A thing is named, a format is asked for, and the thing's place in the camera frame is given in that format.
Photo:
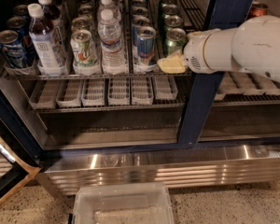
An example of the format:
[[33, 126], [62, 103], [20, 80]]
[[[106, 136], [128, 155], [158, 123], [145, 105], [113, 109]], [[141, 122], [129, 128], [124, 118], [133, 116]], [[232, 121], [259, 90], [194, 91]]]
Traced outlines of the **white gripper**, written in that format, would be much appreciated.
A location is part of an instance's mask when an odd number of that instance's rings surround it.
[[[195, 73], [208, 73], [209, 67], [204, 58], [204, 45], [211, 34], [221, 31], [211, 29], [207, 31], [194, 31], [187, 34], [188, 43], [183, 49], [188, 67]], [[185, 60], [182, 55], [174, 55], [157, 61], [162, 72], [167, 74], [182, 74], [186, 72]]]

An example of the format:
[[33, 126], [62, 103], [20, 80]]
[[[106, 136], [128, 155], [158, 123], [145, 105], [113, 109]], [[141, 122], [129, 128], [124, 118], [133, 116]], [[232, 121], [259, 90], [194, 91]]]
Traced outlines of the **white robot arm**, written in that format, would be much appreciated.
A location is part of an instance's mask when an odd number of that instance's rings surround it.
[[259, 16], [236, 28], [187, 34], [184, 48], [159, 59], [167, 74], [252, 73], [280, 83], [280, 18]]

